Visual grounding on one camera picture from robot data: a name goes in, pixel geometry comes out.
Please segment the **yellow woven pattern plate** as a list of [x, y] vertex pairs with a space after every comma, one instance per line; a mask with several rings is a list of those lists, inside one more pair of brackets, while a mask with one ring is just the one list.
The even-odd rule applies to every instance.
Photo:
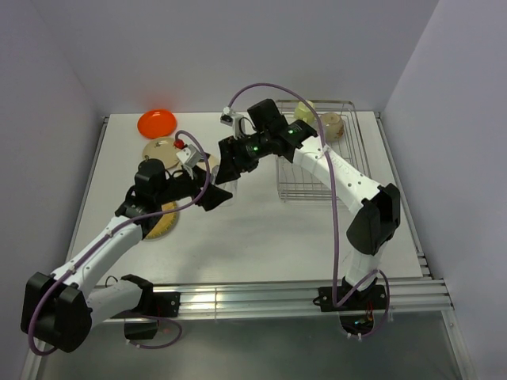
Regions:
[[161, 216], [157, 224], [153, 227], [145, 240], [154, 240], [166, 236], [177, 224], [179, 212], [173, 212], [178, 206], [177, 202], [165, 203], [162, 205], [162, 211], [171, 211]]

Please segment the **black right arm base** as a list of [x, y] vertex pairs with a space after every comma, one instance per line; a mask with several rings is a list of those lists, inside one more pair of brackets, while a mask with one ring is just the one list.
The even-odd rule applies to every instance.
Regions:
[[348, 284], [337, 287], [337, 302], [343, 298], [345, 301], [336, 307], [332, 302], [332, 288], [320, 287], [312, 303], [323, 313], [347, 313], [339, 317], [343, 330], [354, 336], [364, 336], [375, 328], [374, 313], [386, 311], [390, 306], [391, 295], [385, 286], [377, 284], [375, 280], [365, 291], [354, 291], [347, 296], [351, 290]]

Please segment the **beige ceramic bowl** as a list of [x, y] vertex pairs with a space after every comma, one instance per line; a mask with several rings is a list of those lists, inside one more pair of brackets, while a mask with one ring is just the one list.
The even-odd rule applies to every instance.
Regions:
[[345, 132], [345, 123], [342, 117], [336, 112], [327, 112], [321, 114], [320, 120], [324, 130], [324, 136], [327, 143], [337, 142]]

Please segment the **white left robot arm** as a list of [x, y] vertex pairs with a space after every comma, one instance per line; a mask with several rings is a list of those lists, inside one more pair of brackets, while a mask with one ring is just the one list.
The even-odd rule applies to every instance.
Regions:
[[43, 356], [38, 340], [54, 350], [72, 352], [91, 329], [121, 313], [153, 317], [153, 284], [125, 275], [111, 287], [94, 288], [98, 280], [132, 247], [144, 240], [163, 216], [162, 206], [189, 198], [211, 211], [232, 194], [211, 183], [200, 167], [168, 173], [158, 159], [142, 161], [124, 202], [103, 231], [77, 256], [51, 274], [35, 273], [26, 283], [21, 331], [33, 353]]

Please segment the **wire dish rack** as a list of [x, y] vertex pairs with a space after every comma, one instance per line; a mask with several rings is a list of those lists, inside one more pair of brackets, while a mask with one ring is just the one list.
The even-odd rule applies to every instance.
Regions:
[[[345, 132], [337, 141], [327, 143], [333, 150], [360, 172], [370, 175], [368, 156], [355, 105], [350, 101], [311, 100], [319, 115], [336, 112], [345, 123]], [[284, 202], [331, 201], [330, 190], [307, 170], [293, 165], [285, 158], [276, 160], [278, 196]]]

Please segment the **beige plate black spot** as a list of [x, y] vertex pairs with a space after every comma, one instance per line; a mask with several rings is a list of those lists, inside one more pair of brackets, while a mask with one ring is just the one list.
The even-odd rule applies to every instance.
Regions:
[[[211, 172], [211, 174], [214, 174], [219, 168], [219, 159], [216, 156], [211, 155], [211, 154], [207, 154], [207, 159], [208, 159], [208, 165], [209, 165], [210, 172]], [[201, 159], [197, 163], [197, 165], [202, 170], [206, 170], [206, 165], [205, 165], [204, 159]]]

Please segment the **clear glass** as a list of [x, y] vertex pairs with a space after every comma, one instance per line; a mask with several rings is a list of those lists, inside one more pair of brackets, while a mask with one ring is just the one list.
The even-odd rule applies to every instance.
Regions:
[[238, 181], [233, 180], [233, 181], [229, 181], [229, 182], [226, 182], [223, 184], [217, 184], [216, 178], [218, 176], [218, 172], [219, 172], [219, 165], [215, 165], [212, 169], [212, 183], [216, 187], [218, 187], [226, 192], [229, 192], [232, 195], [232, 197], [230, 199], [222, 202], [219, 206], [220, 207], [232, 206], [236, 200], [236, 195], [237, 195], [237, 191], [238, 191]]

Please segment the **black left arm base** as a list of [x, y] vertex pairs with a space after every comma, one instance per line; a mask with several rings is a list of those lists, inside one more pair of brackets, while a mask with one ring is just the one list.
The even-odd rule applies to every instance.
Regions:
[[175, 320], [180, 307], [181, 293], [153, 293], [146, 306], [125, 310], [113, 320], [124, 321], [124, 337], [128, 344], [143, 349], [168, 348], [176, 344], [182, 334], [181, 324]]

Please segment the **pale green mug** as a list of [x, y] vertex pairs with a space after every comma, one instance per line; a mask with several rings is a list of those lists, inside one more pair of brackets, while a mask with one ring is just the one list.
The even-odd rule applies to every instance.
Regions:
[[294, 109], [293, 117], [295, 120], [302, 120], [312, 125], [316, 121], [314, 103], [311, 101], [300, 101]]

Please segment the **beige floral plate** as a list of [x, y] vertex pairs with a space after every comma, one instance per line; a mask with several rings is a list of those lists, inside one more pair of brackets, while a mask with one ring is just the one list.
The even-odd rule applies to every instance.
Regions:
[[175, 140], [170, 137], [161, 137], [152, 139], [142, 152], [142, 159], [158, 159], [166, 169], [171, 169], [179, 165], [177, 158], [178, 148], [174, 145]]

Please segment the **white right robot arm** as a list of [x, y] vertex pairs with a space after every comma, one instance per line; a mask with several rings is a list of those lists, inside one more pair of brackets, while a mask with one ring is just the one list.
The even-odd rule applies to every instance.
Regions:
[[353, 216], [346, 231], [352, 256], [345, 274], [348, 285], [342, 293], [347, 306], [361, 308], [370, 299], [369, 287], [378, 273], [383, 247], [400, 224], [398, 188], [366, 177], [322, 142], [310, 124], [303, 120], [288, 122], [273, 100], [265, 99], [247, 112], [254, 129], [250, 135], [242, 128], [242, 115], [230, 106], [223, 109], [220, 121], [232, 127], [233, 135], [219, 141], [215, 184], [236, 181], [255, 170], [261, 158], [273, 154], [305, 169], [327, 186]]

